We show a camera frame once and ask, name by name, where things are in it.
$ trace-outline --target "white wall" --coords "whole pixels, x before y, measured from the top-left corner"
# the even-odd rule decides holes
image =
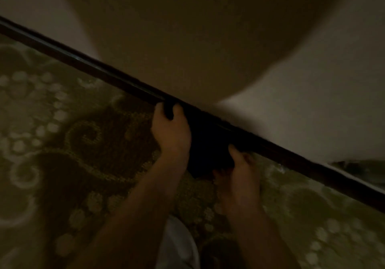
[[[340,0],[290,57],[216,106],[314,161],[384,159],[384,5]],[[0,15],[100,58],[66,0],[0,0]]]

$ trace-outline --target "carpet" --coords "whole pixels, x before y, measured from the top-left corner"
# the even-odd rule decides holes
[[[64,268],[159,156],[153,107],[0,36],[0,268]],[[385,217],[255,155],[263,207],[303,268],[385,267]],[[244,268],[214,181],[185,173],[172,214],[202,268]]]

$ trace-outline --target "forearm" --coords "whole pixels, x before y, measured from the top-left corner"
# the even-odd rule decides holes
[[[229,221],[250,268],[300,268],[262,207],[250,209],[247,214],[234,214]]]
[[[153,268],[186,163],[162,155],[70,269]]]

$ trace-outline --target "person's left hand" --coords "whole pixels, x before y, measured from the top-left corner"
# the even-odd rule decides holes
[[[151,131],[161,147],[162,154],[174,158],[189,158],[191,131],[181,105],[176,104],[172,111],[174,119],[167,119],[163,103],[155,106]]]

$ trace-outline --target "person's right hand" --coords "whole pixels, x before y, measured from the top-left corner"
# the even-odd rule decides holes
[[[213,173],[222,208],[228,217],[233,217],[260,208],[260,178],[251,155],[239,152],[234,145],[229,145],[229,152],[234,160],[234,169],[214,170]]]

